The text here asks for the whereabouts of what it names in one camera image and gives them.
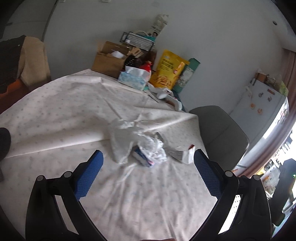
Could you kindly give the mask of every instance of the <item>black round object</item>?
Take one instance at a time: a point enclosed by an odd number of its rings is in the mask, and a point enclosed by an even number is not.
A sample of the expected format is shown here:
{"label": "black round object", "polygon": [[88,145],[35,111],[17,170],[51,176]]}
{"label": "black round object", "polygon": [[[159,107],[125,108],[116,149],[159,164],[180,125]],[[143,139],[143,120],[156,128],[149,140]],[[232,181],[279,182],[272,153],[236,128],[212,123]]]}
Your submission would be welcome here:
{"label": "black round object", "polygon": [[10,133],[6,128],[0,128],[0,161],[7,155],[11,144]]}

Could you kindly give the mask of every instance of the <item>wall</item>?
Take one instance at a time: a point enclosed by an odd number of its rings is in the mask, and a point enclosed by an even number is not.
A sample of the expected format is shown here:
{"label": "wall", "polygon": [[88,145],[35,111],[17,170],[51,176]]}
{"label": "wall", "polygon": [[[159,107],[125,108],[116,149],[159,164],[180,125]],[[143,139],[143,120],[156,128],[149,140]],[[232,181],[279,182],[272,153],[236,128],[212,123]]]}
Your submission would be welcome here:
{"label": "wall", "polygon": [[98,40],[116,42],[123,31],[147,30],[165,13],[169,24],[156,41],[158,58],[167,48],[201,62],[181,93],[183,104],[230,112],[257,68],[280,69],[280,42],[256,1],[66,0],[57,5],[45,35],[52,78],[90,68]]}

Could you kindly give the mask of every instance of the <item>blue gripper pad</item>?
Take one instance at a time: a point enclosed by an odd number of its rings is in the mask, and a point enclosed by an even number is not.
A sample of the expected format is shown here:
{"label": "blue gripper pad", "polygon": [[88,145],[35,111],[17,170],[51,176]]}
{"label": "blue gripper pad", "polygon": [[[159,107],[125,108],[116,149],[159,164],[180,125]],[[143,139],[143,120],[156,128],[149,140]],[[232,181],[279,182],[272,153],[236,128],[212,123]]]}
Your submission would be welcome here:
{"label": "blue gripper pad", "polygon": [[91,156],[91,159],[87,161],[87,167],[85,167],[84,172],[78,178],[75,186],[75,197],[77,201],[81,197],[85,197],[95,180],[98,172],[100,171],[101,167],[103,166],[104,157],[103,153],[97,151]]}
{"label": "blue gripper pad", "polygon": [[222,194],[222,183],[217,175],[212,170],[210,160],[203,153],[202,150],[198,149],[194,153],[194,164],[200,173],[205,185],[207,186],[210,194],[215,196],[218,200]]}

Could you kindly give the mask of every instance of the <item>silver screw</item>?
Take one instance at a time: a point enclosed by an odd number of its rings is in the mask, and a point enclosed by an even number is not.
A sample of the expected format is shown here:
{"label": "silver screw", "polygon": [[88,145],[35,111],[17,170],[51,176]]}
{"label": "silver screw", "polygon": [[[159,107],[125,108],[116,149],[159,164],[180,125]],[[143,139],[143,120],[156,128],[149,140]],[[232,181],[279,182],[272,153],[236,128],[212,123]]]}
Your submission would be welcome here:
{"label": "silver screw", "polygon": [[43,176],[42,176],[42,175],[40,175],[40,176],[37,177],[37,181],[40,182],[40,181],[42,181],[42,180],[43,180]]}
{"label": "silver screw", "polygon": [[227,177],[232,177],[232,176],[233,176],[233,173],[232,173],[231,171],[226,171],[226,172],[225,172],[225,175],[226,175]]}
{"label": "silver screw", "polygon": [[254,179],[255,179],[256,181],[259,181],[259,180],[260,180],[260,177],[259,177],[258,175],[254,175]]}
{"label": "silver screw", "polygon": [[72,173],[71,172],[65,172],[64,177],[71,177]]}

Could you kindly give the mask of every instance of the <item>wire basket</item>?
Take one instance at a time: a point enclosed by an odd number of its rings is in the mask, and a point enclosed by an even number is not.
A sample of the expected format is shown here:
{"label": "wire basket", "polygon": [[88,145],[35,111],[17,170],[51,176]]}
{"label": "wire basket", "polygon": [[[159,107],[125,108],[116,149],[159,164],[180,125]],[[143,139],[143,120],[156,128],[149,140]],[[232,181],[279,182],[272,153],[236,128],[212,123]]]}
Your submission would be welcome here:
{"label": "wire basket", "polygon": [[123,32],[123,35],[120,39],[121,43],[127,43],[131,46],[138,47],[145,51],[150,51],[154,45],[154,42],[146,39],[140,35],[134,34],[132,32]]}

